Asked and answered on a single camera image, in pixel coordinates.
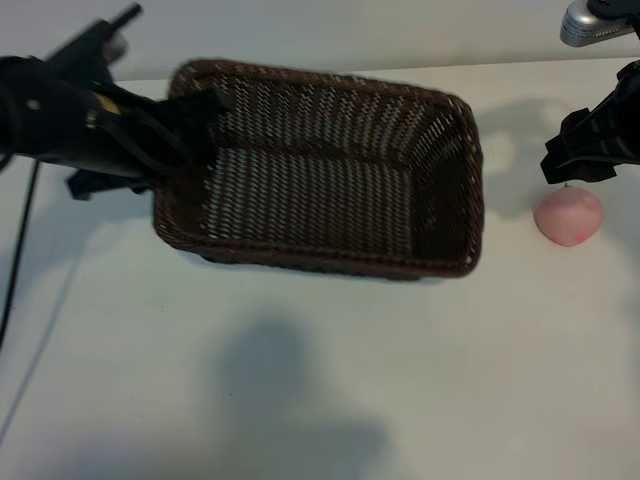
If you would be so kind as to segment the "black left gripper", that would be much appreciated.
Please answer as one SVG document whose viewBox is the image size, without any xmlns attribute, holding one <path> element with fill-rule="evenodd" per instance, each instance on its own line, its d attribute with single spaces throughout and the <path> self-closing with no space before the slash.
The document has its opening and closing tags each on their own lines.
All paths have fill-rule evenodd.
<svg viewBox="0 0 640 480">
<path fill-rule="evenodd" d="M 71 196 L 129 188 L 136 192 L 187 168 L 214 165 L 218 145 L 209 123 L 232 107 L 218 89 L 152 101 L 120 87 L 66 87 L 66 159 L 77 172 Z"/>
</svg>

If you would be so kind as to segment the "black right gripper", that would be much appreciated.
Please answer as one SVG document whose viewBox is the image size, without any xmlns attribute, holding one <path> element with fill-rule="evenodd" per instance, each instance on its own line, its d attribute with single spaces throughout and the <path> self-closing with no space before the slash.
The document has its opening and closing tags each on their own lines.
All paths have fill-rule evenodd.
<svg viewBox="0 0 640 480">
<path fill-rule="evenodd" d="M 616 172 L 601 162 L 639 162 L 639 61 L 626 65 L 616 78 L 614 90 L 596 107 L 564 118 L 560 136 L 565 147 L 546 145 L 540 167 L 548 184 L 602 182 Z"/>
</svg>

